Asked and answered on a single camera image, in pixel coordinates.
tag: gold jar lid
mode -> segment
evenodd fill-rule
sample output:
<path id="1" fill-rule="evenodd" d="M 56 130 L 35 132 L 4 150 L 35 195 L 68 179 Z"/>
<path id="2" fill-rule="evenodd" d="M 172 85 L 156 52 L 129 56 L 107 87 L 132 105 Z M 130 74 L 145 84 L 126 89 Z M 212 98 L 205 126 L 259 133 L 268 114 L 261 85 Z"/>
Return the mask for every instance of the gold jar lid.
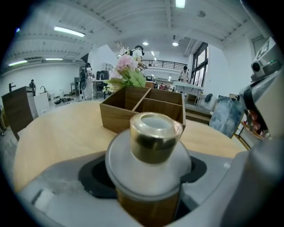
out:
<path id="1" fill-rule="evenodd" d="M 139 113 L 130 120 L 130 149 L 142 162 L 163 163 L 170 157 L 182 132 L 182 125 L 164 114 Z"/>

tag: faucet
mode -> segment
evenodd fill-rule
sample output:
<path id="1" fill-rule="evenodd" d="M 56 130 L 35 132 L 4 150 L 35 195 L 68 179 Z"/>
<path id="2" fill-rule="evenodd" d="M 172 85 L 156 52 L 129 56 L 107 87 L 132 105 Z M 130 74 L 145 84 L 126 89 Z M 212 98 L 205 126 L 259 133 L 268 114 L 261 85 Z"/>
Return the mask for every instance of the faucet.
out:
<path id="1" fill-rule="evenodd" d="M 12 91 L 12 87 L 16 87 L 16 85 L 12 86 L 13 83 L 9 83 L 9 92 Z"/>
<path id="2" fill-rule="evenodd" d="M 41 89 L 42 87 L 44 88 L 44 92 L 46 93 L 46 90 L 45 90 L 45 87 L 44 87 L 44 86 L 41 86 L 40 89 Z"/>

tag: pink flower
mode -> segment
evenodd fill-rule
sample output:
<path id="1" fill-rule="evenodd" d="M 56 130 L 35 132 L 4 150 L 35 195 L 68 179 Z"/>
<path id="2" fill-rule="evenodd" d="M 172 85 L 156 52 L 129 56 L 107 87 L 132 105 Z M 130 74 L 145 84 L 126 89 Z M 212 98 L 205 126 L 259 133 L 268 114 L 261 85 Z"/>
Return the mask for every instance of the pink flower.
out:
<path id="1" fill-rule="evenodd" d="M 109 71 L 109 74 L 110 74 L 110 79 L 111 78 L 119 78 L 119 79 L 122 78 L 122 76 L 115 69 L 113 69 L 112 71 Z"/>
<path id="2" fill-rule="evenodd" d="M 137 66 L 138 66 L 138 62 L 134 61 L 131 56 L 129 56 L 129 55 L 122 55 L 118 59 L 117 70 L 118 71 L 123 71 L 125 69 L 135 70 L 135 68 L 137 68 Z"/>

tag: window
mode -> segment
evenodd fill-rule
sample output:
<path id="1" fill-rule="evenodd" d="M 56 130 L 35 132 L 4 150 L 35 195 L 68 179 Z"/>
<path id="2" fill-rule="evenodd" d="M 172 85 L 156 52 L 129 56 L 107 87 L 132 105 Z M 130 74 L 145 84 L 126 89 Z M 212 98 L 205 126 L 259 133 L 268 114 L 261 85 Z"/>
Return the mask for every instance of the window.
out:
<path id="1" fill-rule="evenodd" d="M 193 85 L 203 87 L 208 65 L 208 44 L 203 43 L 193 55 L 191 81 Z"/>

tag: wooden box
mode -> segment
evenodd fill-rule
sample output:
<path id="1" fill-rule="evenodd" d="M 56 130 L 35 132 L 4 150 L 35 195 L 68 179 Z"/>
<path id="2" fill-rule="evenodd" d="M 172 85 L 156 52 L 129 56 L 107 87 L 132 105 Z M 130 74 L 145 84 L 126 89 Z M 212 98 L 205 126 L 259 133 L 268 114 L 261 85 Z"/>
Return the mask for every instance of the wooden box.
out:
<path id="1" fill-rule="evenodd" d="M 119 133 L 129 128 L 130 119 L 138 113 L 167 115 L 185 128 L 185 106 L 182 94 L 141 87 L 124 87 L 100 104 L 103 126 Z"/>

